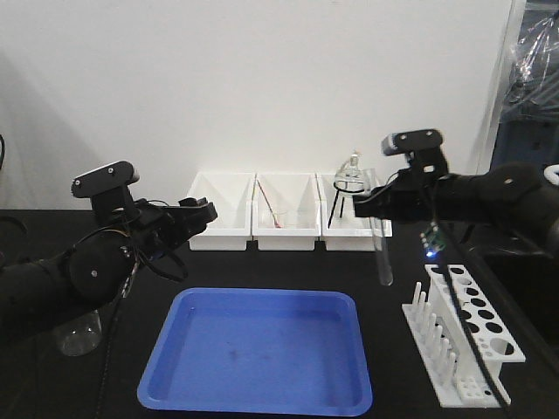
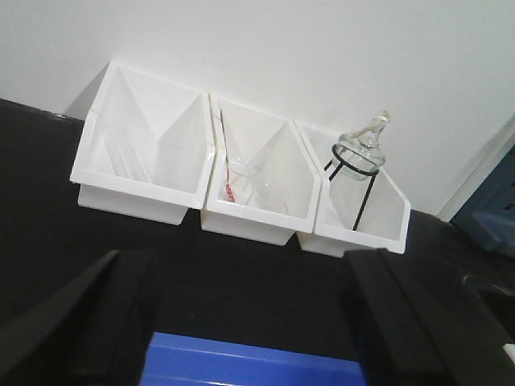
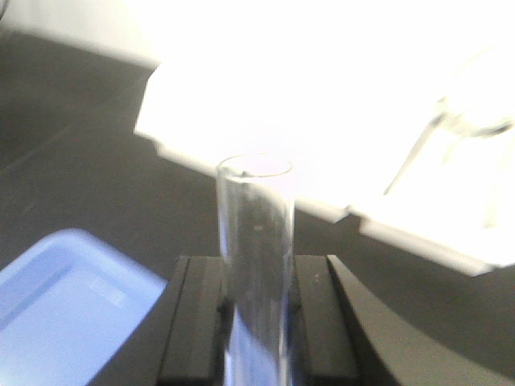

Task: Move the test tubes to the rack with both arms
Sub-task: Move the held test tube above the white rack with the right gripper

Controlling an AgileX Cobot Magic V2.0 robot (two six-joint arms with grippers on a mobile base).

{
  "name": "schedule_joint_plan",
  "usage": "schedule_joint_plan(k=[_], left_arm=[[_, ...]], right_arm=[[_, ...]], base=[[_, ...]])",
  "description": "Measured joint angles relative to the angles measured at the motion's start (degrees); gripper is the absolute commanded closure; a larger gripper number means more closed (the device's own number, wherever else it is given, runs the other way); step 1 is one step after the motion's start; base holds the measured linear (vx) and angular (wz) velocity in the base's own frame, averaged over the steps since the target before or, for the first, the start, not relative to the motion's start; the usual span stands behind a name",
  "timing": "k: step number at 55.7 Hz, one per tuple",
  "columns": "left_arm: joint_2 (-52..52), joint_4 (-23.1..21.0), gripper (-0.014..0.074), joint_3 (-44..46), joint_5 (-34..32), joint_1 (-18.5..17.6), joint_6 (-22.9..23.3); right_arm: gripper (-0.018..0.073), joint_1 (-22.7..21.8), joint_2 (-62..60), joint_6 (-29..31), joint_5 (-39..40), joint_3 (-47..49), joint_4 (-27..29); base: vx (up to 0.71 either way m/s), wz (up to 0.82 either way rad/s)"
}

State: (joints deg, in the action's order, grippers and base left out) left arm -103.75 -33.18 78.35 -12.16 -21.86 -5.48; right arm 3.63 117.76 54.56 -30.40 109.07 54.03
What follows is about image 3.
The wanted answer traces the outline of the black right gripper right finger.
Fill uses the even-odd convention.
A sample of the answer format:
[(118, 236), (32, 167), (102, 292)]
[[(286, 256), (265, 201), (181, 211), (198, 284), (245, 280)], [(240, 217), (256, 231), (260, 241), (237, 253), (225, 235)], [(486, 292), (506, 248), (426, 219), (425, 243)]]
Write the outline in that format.
[(323, 256), (294, 258), (291, 290), (294, 385), (358, 385), (340, 301)]

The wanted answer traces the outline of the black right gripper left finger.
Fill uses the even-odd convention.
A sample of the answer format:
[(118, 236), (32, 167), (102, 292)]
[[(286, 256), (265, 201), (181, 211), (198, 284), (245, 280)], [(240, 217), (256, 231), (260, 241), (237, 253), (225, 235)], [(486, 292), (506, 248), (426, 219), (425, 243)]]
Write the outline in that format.
[(160, 368), (160, 385), (220, 384), (222, 262), (181, 257), (183, 276)]

